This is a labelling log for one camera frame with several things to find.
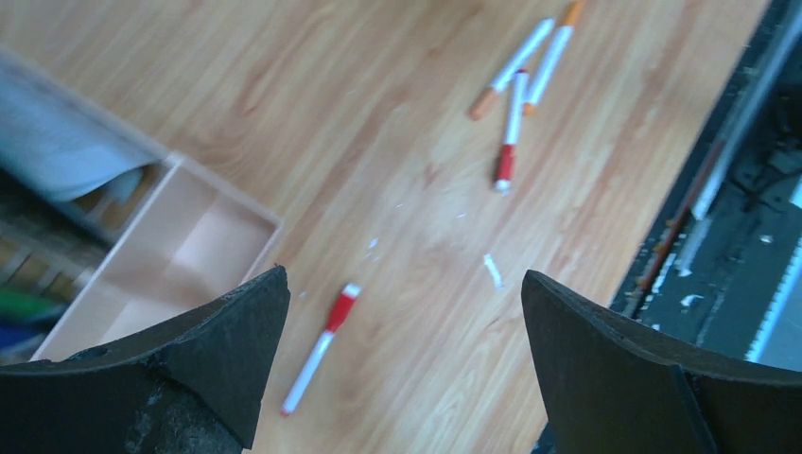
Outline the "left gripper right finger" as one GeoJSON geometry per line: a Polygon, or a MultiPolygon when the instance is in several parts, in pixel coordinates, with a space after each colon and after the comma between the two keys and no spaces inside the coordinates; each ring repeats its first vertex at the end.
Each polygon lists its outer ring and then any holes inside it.
{"type": "Polygon", "coordinates": [[[539,271],[521,302],[560,453],[797,453],[801,375],[696,347],[539,271]]]}

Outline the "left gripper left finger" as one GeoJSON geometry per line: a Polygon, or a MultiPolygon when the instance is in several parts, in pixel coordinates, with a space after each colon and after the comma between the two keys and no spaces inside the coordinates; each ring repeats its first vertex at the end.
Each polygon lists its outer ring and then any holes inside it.
{"type": "Polygon", "coordinates": [[[239,453],[288,314],[285,268],[60,360],[1,370],[5,453],[239,453]]]}

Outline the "beige plastic file organizer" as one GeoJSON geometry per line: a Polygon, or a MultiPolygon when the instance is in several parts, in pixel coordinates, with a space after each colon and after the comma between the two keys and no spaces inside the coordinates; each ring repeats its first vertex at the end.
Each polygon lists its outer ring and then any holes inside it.
{"type": "Polygon", "coordinates": [[[202,306],[257,275],[281,235],[270,209],[105,113],[160,157],[126,201],[112,183],[48,201],[1,166],[1,288],[65,305],[54,323],[1,321],[3,363],[63,360],[202,306]]]}

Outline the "green translucent plastic folder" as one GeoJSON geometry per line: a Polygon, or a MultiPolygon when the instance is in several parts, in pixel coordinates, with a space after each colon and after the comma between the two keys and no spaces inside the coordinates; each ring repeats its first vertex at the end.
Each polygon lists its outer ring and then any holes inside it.
{"type": "Polygon", "coordinates": [[[46,298],[1,288],[1,321],[18,325],[54,323],[65,305],[46,298]]]}

